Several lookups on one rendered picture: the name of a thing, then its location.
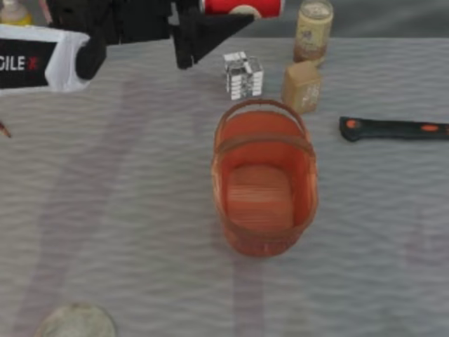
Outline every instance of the small brown box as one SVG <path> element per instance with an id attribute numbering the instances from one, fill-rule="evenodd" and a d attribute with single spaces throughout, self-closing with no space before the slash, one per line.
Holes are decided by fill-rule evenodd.
<path id="1" fill-rule="evenodd" d="M 321 75 L 311 61 L 286 68 L 282 101 L 298 114 L 315 111 L 321 89 Z"/>

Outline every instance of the orange basket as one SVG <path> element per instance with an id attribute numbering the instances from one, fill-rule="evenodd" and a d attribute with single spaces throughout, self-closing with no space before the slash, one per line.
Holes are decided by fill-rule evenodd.
<path id="1" fill-rule="evenodd" d="M 259 109 L 232 116 L 250 105 Z M 317 173 L 309 133 L 295 111 L 275 100 L 248 100 L 223 115 L 212 176 L 224 235 L 244 255 L 285 252 L 314 219 Z"/>

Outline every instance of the tabletop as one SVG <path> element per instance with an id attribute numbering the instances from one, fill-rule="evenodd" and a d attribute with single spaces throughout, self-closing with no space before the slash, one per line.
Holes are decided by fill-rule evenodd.
<path id="1" fill-rule="evenodd" d="M 266 260 L 234 253 L 213 207 L 235 51 L 260 59 L 279 99 L 292 39 L 230 39 L 187 71 L 170 41 L 111 47 L 83 92 L 1 99 L 0 336 L 32 336 L 77 301 L 127 337 L 449 334 L 448 146 L 338 131 L 342 115 L 448 122 L 447 40 L 331 41 L 304 115 L 319 210 Z"/>

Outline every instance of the white block tower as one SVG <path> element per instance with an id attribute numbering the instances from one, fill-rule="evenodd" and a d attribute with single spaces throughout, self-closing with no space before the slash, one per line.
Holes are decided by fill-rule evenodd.
<path id="1" fill-rule="evenodd" d="M 244 52 L 223 56 L 227 92 L 232 100 L 262 95 L 263 68 L 257 58 L 248 58 Z"/>

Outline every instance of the orange spot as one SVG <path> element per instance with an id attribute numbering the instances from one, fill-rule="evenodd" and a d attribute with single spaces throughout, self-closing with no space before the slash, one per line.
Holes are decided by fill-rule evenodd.
<path id="1" fill-rule="evenodd" d="M 348 128 L 356 128 L 357 127 L 357 121 L 354 121 L 353 119 L 350 119 L 346 122 L 346 126 Z"/>
<path id="2" fill-rule="evenodd" d="M 438 131 L 438 125 L 426 124 L 426 125 L 421 126 L 421 129 L 423 131 L 435 132 L 435 131 Z"/>

